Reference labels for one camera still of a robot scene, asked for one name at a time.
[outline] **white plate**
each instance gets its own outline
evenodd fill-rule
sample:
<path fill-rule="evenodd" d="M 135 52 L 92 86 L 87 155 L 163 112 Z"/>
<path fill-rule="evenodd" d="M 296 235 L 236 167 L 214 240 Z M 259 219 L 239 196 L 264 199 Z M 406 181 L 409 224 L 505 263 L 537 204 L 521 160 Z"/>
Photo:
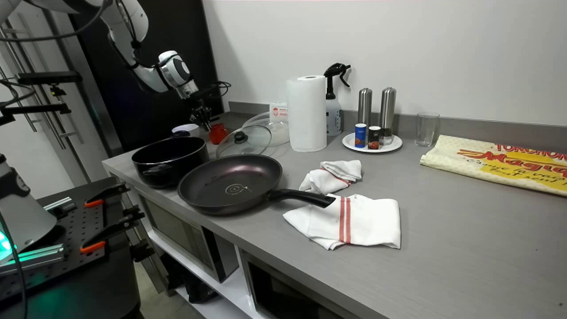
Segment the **white plate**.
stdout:
<path fill-rule="evenodd" d="M 370 155 L 393 153 L 393 151 L 400 150 L 404 142 L 397 135 L 392 135 L 392 137 L 393 137 L 392 144 L 379 146 L 379 150 L 369 150 L 369 148 L 360 150 L 360 148 L 354 148 L 354 134 L 351 134 L 342 139 L 342 146 L 354 151 L 354 153 L 370 153 Z"/>

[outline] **black frying pan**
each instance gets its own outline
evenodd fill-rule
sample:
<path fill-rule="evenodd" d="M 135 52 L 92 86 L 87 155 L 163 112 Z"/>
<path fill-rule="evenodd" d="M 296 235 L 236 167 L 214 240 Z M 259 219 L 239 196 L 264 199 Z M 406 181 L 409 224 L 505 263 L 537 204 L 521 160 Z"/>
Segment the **black frying pan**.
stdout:
<path fill-rule="evenodd" d="M 262 203 L 298 199 L 321 208 L 335 203 L 317 194 L 276 190 L 282 165 L 268 157 L 229 157 L 209 162 L 186 174 L 177 189 L 179 197 L 206 215 L 234 215 Z"/>

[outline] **gray countertop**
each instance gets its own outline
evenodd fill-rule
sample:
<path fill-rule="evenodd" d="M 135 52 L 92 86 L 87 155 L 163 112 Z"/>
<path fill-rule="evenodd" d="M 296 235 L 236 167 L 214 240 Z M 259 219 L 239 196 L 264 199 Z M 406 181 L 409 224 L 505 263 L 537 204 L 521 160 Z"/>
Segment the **gray countertop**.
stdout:
<path fill-rule="evenodd" d="M 420 167 L 427 150 L 358 155 L 335 139 L 321 153 L 269 150 L 285 189 L 324 160 L 361 160 L 363 181 L 340 192 L 397 199 L 402 251 L 326 252 L 282 219 L 287 201 L 237 217 L 204 217 L 175 192 L 145 187 L 131 153 L 110 174 L 182 220 L 200 224 L 360 318 L 567 318 L 567 199 Z"/>

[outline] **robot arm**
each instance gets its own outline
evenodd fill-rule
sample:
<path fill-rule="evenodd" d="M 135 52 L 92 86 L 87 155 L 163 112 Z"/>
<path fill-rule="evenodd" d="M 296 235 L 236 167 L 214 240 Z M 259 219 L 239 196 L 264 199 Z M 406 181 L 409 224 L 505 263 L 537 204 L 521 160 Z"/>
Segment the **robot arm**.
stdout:
<path fill-rule="evenodd" d="M 0 24 L 9 18 L 23 0 L 0 2 Z M 105 8 L 101 20 L 108 27 L 108 38 L 122 56 L 129 70 L 154 93 L 174 89 L 181 100 L 188 100 L 198 89 L 177 52 L 163 52 L 156 66 L 140 66 L 133 43 L 147 36 L 149 22 L 138 0 L 27 0 L 48 11 L 89 15 Z"/>

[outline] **dish towel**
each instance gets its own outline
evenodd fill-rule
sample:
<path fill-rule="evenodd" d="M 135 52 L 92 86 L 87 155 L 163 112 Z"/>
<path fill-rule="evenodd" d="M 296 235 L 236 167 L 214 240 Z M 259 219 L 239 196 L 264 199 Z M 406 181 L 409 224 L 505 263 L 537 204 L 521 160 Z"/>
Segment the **dish towel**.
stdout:
<path fill-rule="evenodd" d="M 360 160 L 321 162 L 321 169 L 310 171 L 299 190 L 312 194 L 333 194 L 361 180 Z"/>
<path fill-rule="evenodd" d="M 307 206 L 287 212 L 283 219 L 326 251 L 342 245 L 402 249 L 399 204 L 393 199 L 337 197 L 324 210 Z"/>

